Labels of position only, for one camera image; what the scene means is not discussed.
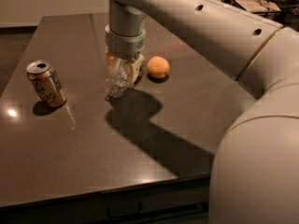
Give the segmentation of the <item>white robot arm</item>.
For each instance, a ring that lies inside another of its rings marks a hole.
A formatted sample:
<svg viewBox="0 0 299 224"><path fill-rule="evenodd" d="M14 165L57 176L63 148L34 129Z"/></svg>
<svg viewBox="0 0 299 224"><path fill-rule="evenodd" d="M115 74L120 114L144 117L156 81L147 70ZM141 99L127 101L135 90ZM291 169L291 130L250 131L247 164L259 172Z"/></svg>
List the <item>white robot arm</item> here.
<svg viewBox="0 0 299 224"><path fill-rule="evenodd" d="M209 223L299 224L297 32L217 0L110 0L114 56L136 56L144 16L206 59L213 93L226 82L256 100L214 149Z"/></svg>

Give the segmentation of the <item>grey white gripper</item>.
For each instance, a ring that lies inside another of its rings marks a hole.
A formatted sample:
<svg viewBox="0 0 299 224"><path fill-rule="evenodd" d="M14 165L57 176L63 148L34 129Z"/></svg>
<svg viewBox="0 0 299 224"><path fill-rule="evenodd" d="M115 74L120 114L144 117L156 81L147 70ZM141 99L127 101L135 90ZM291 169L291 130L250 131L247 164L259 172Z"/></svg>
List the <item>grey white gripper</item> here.
<svg viewBox="0 0 299 224"><path fill-rule="evenodd" d="M127 82L136 82L144 61L140 54L145 47L144 24L137 25L136 29L137 34L131 36L114 32L110 25L107 25L105 30L107 70L110 74L115 74L119 69L120 58L127 60L123 65Z"/></svg>

